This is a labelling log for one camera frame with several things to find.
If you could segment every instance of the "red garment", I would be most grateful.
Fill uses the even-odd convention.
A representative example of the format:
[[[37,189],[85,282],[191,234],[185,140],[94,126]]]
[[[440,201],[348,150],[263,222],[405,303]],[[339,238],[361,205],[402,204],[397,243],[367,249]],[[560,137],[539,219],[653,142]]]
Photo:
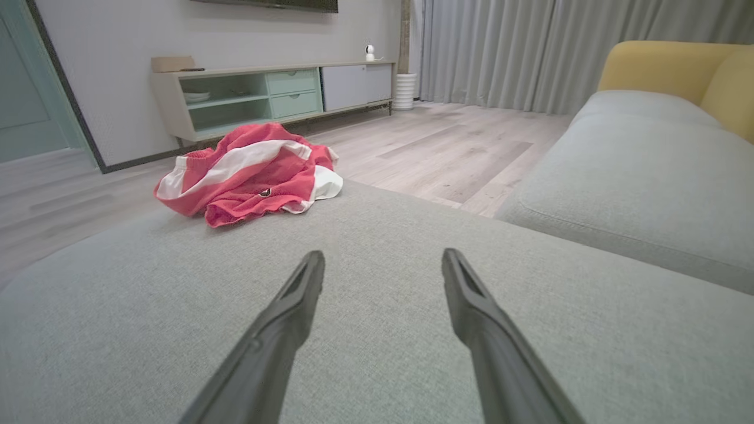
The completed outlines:
[[[312,145],[278,123],[244,125],[220,140],[217,150],[177,157],[155,197],[189,217],[203,211],[213,228],[267,212],[300,214],[340,192],[337,158],[327,146]]]

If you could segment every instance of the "white vase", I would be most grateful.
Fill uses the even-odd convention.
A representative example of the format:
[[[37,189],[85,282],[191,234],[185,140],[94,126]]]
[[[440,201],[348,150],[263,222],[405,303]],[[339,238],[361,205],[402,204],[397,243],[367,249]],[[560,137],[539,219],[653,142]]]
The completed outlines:
[[[396,77],[393,110],[414,109],[414,86],[416,85],[416,74],[398,74]]]

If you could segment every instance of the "white cabinet door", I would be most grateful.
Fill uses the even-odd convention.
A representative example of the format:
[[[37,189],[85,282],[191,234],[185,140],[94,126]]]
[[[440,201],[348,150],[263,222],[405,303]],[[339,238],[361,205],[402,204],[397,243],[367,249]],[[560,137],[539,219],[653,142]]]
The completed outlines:
[[[366,65],[323,66],[325,110],[366,104]]]
[[[393,64],[366,65],[366,101],[368,103],[393,97]]]

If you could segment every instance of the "gray sofa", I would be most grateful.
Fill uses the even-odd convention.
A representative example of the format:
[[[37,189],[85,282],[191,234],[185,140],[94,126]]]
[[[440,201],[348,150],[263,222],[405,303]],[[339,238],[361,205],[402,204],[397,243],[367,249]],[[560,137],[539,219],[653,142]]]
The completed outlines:
[[[597,92],[497,218],[754,294],[754,146],[680,97]]]
[[[164,210],[0,292],[0,422],[176,422],[309,250],[326,256],[281,422],[482,422],[440,274],[460,249],[588,422],[750,422],[754,297],[346,182],[212,230]]]

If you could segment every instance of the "gray curtain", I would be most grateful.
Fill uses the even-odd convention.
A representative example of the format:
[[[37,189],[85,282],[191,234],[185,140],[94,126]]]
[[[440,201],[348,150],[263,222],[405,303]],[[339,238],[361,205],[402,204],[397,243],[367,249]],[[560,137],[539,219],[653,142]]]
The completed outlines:
[[[754,43],[754,1],[425,0],[420,98],[573,114],[646,39]]]

